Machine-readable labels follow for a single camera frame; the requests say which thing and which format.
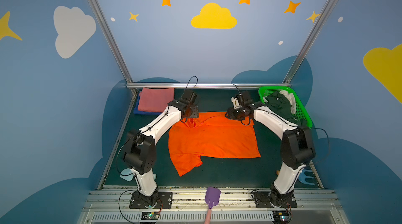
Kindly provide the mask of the orange t-shirt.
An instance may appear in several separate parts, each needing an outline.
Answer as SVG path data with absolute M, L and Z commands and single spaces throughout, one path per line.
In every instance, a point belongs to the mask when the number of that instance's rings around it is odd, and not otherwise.
M 169 154 L 181 177 L 203 164 L 201 157 L 260 158 L 253 121 L 231 120 L 225 112 L 201 113 L 169 130 Z

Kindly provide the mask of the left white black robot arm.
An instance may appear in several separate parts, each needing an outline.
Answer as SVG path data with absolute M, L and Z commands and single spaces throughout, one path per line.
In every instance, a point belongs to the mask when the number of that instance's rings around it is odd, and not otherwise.
M 145 206 L 153 206 L 158 200 L 159 188 L 152 171 L 157 160 L 158 141 L 176 123 L 197 117 L 198 107 L 194 101 L 173 100 L 149 124 L 128 132 L 127 140 L 117 155 L 128 168 L 117 171 L 122 179 L 136 181 L 137 195 Z

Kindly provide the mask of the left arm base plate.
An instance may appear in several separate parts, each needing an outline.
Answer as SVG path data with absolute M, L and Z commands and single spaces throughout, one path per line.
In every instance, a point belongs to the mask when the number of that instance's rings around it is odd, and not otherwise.
M 155 192 L 151 196 L 144 196 L 139 192 L 131 195 L 130 209 L 170 209 L 172 207 L 173 193 L 171 192 Z

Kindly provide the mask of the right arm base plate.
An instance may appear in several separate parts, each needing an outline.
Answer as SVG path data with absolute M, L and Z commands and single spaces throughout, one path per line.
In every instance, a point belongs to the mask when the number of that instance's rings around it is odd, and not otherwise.
M 280 194 L 276 191 L 253 190 L 250 196 L 254 200 L 256 208 L 297 208 L 293 191 Z

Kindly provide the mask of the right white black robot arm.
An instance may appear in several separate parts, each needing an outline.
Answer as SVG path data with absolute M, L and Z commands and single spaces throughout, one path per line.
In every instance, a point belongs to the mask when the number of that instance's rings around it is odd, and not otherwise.
M 269 199 L 277 207 L 291 202 L 297 179 L 316 156 L 311 129 L 291 123 L 261 102 L 239 102 L 234 97 L 231 100 L 233 107 L 228 109 L 227 118 L 243 121 L 249 117 L 269 128 L 281 139 L 282 166 L 271 186 Z

